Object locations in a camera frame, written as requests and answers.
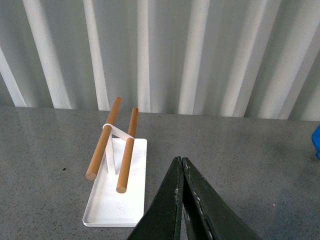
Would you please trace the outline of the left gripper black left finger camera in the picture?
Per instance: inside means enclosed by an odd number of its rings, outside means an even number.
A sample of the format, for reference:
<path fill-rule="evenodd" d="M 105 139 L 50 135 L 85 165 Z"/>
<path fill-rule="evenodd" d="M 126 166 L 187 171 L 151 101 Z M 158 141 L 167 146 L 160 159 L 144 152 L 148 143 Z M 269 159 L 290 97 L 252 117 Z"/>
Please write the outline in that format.
<path fill-rule="evenodd" d="M 181 236 L 184 171 L 175 157 L 152 204 L 129 235 L 129 240 L 179 240 Z"/>

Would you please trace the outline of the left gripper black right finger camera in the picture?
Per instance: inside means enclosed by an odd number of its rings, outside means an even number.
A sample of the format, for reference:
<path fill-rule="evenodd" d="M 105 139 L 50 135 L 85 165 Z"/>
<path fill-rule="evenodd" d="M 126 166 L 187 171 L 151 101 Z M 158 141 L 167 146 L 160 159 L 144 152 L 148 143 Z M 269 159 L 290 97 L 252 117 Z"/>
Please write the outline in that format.
<path fill-rule="evenodd" d="M 193 163 L 182 159 L 183 213 L 189 240 L 259 240 L 224 202 Z"/>

